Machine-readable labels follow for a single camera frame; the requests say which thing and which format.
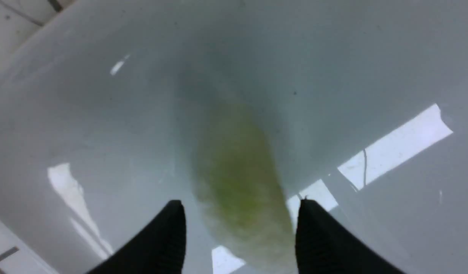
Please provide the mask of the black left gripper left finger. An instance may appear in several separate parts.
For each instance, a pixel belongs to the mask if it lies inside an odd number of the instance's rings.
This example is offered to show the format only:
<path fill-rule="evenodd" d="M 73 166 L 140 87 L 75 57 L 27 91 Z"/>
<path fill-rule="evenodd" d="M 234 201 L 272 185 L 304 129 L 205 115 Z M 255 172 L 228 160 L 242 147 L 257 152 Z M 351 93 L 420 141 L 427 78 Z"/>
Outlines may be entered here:
<path fill-rule="evenodd" d="M 89 274 L 180 274 L 186 255 L 186 215 L 171 200 L 122 248 Z"/>

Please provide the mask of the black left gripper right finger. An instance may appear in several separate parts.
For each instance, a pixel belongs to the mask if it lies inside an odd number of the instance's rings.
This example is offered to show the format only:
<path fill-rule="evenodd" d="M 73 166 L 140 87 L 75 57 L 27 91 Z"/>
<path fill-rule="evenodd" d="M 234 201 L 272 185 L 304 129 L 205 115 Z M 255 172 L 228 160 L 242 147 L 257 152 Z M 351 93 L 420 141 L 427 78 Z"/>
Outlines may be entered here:
<path fill-rule="evenodd" d="M 295 256 L 300 274 L 402 273 L 308 198 L 298 210 Z"/>

